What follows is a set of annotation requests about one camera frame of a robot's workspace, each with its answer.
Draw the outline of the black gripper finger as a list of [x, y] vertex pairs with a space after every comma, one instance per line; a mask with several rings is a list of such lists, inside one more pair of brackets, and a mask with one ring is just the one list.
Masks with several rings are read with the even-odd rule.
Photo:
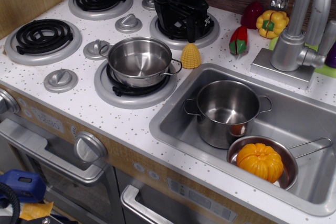
[[194, 43], [196, 41], [196, 19], [193, 16], [189, 16], [186, 20], [187, 27], [187, 39], [188, 42]]
[[169, 37], [183, 37], [184, 36], [184, 26], [179, 22], [175, 24], [166, 26], [164, 28], [164, 33]]

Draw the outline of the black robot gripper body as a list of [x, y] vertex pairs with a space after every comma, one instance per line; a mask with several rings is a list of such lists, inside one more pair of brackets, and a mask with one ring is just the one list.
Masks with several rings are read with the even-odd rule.
[[189, 16], [196, 19], [196, 31], [208, 30], [208, 4], [205, 0], [154, 0], [154, 3], [161, 31], [176, 22], [187, 31], [186, 20]]

